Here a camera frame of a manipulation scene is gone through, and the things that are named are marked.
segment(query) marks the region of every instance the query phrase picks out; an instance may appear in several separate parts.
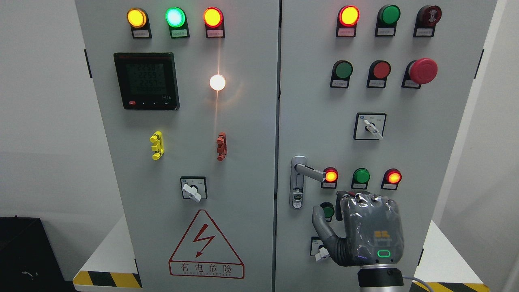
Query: red lightning bolt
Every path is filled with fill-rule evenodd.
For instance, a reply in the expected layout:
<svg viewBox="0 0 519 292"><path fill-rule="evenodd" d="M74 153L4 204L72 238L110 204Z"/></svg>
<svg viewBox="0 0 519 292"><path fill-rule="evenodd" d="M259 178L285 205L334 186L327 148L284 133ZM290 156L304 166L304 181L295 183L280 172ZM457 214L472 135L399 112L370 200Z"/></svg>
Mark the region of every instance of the red lightning bolt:
<svg viewBox="0 0 519 292"><path fill-rule="evenodd" d="M208 236L208 237L204 237L204 238L199 238L202 233L207 229L209 225L207 224L204 224L202 226L202 228L200 229L200 231L198 231L198 234L196 235L195 239L193 239L193 242L197 242L197 241L202 241L202 240L208 240L206 242L206 245L203 246L202 250L201 251L197 251L196 252L196 257L198 258L199 256L202 255L202 251L211 243L211 241L213 241L213 239L216 237L216 235L213 235L213 236Z"/></svg>

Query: white indicator light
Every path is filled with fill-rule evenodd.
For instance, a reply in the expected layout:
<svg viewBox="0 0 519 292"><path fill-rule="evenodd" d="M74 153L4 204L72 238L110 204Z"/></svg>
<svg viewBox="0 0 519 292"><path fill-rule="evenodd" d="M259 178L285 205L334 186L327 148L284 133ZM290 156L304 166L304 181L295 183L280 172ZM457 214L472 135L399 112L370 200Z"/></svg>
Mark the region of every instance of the white indicator light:
<svg viewBox="0 0 519 292"><path fill-rule="evenodd" d="M209 80L209 86L216 91L220 91L225 87L225 77L220 74L213 75Z"/></svg>

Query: green indicator light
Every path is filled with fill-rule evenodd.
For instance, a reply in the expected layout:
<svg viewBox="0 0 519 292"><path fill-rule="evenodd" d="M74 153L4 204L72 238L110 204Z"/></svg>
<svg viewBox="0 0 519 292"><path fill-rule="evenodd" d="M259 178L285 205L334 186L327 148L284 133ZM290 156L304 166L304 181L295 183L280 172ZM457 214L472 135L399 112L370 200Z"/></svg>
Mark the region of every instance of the green indicator light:
<svg viewBox="0 0 519 292"><path fill-rule="evenodd" d="M377 255L379 258L389 258L391 256L391 252L387 249L381 249L377 251Z"/></svg>
<svg viewBox="0 0 519 292"><path fill-rule="evenodd" d="M342 62L335 69L335 74L337 74L337 76L339 78L348 78L352 72L353 72L353 67L351 66L350 63L346 63L346 62Z"/></svg>
<svg viewBox="0 0 519 292"><path fill-rule="evenodd" d="M400 19L400 9L397 5L388 5L382 8L380 19L385 24L394 24Z"/></svg>
<svg viewBox="0 0 519 292"><path fill-rule="evenodd" d="M367 183L370 180L370 172L365 168L360 168L353 174L353 179L358 183Z"/></svg>
<svg viewBox="0 0 519 292"><path fill-rule="evenodd" d="M323 208L323 210L324 210L325 218L331 218L335 214L335 211L333 210L333 208Z"/></svg>
<svg viewBox="0 0 519 292"><path fill-rule="evenodd" d="M166 11L166 21L172 28L179 28L186 22L186 14L178 7L169 8Z"/></svg>

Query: yellow and black hazard stripe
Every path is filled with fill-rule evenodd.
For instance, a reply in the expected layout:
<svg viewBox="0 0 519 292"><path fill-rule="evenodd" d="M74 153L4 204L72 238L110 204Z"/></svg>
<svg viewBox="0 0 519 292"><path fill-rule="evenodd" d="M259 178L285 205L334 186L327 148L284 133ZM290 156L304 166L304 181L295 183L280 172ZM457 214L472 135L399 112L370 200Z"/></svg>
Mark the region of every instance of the yellow and black hazard stripe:
<svg viewBox="0 0 519 292"><path fill-rule="evenodd" d="M434 292L490 292L485 284L427 282ZM413 282L409 292L428 292L421 283Z"/></svg>
<svg viewBox="0 0 519 292"><path fill-rule="evenodd" d="M79 271L72 281L75 285L142 288L139 274Z"/></svg>

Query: push button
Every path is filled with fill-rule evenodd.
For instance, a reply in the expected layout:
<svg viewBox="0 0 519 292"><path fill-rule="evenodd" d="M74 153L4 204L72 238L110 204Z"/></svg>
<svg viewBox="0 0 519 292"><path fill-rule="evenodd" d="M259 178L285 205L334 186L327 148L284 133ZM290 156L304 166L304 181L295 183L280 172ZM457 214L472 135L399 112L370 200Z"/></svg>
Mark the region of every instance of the push button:
<svg viewBox="0 0 519 292"><path fill-rule="evenodd" d="M339 60L335 62L332 68L330 87L348 88L350 83L350 76L352 73L353 65L350 62L346 60Z"/></svg>
<svg viewBox="0 0 519 292"><path fill-rule="evenodd" d="M367 77L367 88L386 88L386 81L391 73L391 65L388 61L377 60L371 64Z"/></svg>
<svg viewBox="0 0 519 292"><path fill-rule="evenodd" d="M407 65L402 87L418 89L422 84L433 81L437 74L438 64L433 59L421 58L412 61Z"/></svg>

